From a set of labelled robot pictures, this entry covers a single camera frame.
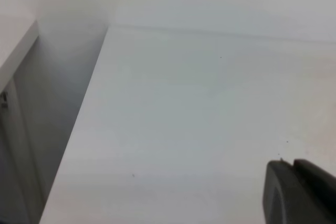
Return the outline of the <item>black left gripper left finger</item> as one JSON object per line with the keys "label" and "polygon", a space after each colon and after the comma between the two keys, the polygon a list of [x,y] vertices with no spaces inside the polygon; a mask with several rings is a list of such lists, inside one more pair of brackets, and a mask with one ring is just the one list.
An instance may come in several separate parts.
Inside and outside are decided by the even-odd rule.
{"label": "black left gripper left finger", "polygon": [[331,223],[313,203],[293,164],[270,161],[266,168],[263,193],[265,222]]}

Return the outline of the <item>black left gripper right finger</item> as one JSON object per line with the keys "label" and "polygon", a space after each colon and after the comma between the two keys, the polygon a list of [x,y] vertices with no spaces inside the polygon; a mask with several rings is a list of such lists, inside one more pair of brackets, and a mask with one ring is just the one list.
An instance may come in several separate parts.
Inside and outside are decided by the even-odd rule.
{"label": "black left gripper right finger", "polygon": [[316,208],[335,223],[335,176],[305,159],[296,159],[293,167]]}

